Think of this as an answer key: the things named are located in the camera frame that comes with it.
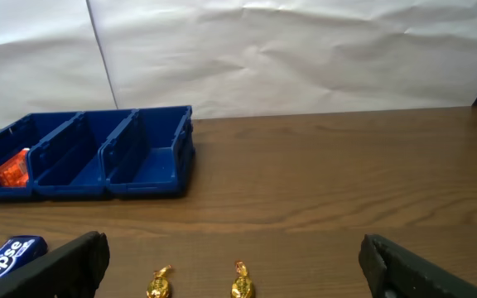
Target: white wall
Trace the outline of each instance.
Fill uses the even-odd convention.
[[[0,5],[0,127],[28,112],[114,108],[86,3],[24,2],[35,11],[13,4],[22,17]],[[195,117],[216,118],[450,107],[477,96],[477,0],[89,7],[120,108],[192,104]]]

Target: wooden tabletop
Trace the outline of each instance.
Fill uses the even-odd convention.
[[[104,298],[167,264],[175,298],[229,297],[236,259],[258,298],[370,297],[380,233],[477,285],[477,108],[198,120],[194,141],[185,198],[0,204],[0,246],[104,232]]]

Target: logo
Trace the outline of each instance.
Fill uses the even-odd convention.
[[[0,254],[0,277],[9,272],[16,264],[17,259],[34,243],[31,239],[25,243],[16,241],[11,244],[10,248]]]

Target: blue plastic container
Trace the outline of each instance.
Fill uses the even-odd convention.
[[[23,148],[31,148],[50,131],[75,113],[33,113],[21,118],[0,131],[0,165],[15,156]],[[26,187],[1,187],[0,197],[30,196],[31,183]]]
[[[0,132],[0,165],[25,147],[26,187],[0,198],[181,193],[195,149],[191,107],[33,113]]]
[[[191,114],[191,107],[132,113],[102,151],[108,190],[114,194],[183,191],[195,154]]]

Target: wooden table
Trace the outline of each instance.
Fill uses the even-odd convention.
[[[477,109],[198,120],[194,140],[185,198],[0,204],[0,245],[105,232],[107,298],[166,264],[175,298],[229,297],[235,259],[258,298],[370,297],[365,233],[477,285]]]

